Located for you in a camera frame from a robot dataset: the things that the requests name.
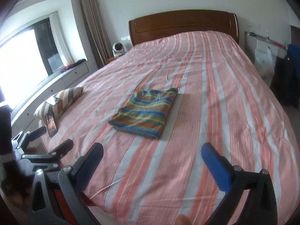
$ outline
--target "wooden headboard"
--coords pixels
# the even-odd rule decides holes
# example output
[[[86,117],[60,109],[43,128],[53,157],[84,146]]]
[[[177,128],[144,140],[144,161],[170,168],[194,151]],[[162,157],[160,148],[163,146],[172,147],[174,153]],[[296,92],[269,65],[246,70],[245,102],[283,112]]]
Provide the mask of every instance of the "wooden headboard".
[[[188,31],[219,31],[239,42],[238,20],[234,13],[214,10],[179,10],[157,13],[129,21],[134,45]]]

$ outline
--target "striped towel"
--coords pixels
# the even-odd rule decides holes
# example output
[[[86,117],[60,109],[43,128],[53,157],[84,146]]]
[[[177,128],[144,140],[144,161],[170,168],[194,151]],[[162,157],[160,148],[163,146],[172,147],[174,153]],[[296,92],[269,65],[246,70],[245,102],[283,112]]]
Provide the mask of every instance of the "striped towel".
[[[158,139],[178,89],[135,92],[108,121],[115,129]]]

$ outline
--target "silver bolt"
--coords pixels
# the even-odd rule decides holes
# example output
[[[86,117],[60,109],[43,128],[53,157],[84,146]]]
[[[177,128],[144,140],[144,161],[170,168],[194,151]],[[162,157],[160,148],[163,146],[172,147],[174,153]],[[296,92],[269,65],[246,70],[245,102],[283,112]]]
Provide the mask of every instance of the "silver bolt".
[[[263,173],[263,174],[269,174],[269,171],[268,171],[267,169],[263,169],[263,170],[262,170],[262,173]]]
[[[36,172],[37,175],[41,175],[42,173],[43,173],[42,169],[38,169],[37,172]]]
[[[242,167],[239,165],[235,165],[233,168],[235,171],[238,171],[238,172],[242,171]]]
[[[64,168],[63,168],[63,170],[65,171],[65,172],[68,172],[68,171],[70,171],[71,170],[71,166],[65,166]]]

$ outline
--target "pink bedspread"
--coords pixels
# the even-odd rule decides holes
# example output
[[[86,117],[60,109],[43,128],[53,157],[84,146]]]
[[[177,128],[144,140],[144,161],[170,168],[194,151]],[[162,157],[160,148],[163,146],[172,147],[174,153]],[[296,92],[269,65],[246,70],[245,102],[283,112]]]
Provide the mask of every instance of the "pink bedspread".
[[[43,142],[50,151],[74,141],[64,165],[94,142],[103,144],[85,194],[121,224],[172,224],[179,214],[203,224],[224,196],[203,164],[205,142],[232,165],[269,170],[279,225],[299,204],[300,155],[289,119],[229,35],[188,32],[139,44],[80,85],[83,95],[59,120],[58,133]],[[170,87],[179,93],[159,140],[107,123],[134,91]]]

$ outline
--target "nightstand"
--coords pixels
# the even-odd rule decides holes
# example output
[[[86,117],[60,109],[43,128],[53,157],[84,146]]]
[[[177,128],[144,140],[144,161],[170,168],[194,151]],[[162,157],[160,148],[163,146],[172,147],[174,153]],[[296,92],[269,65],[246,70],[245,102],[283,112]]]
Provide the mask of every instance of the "nightstand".
[[[109,64],[110,62],[114,61],[115,59],[117,59],[117,58],[109,58],[109,59],[107,59],[106,60],[106,64]]]

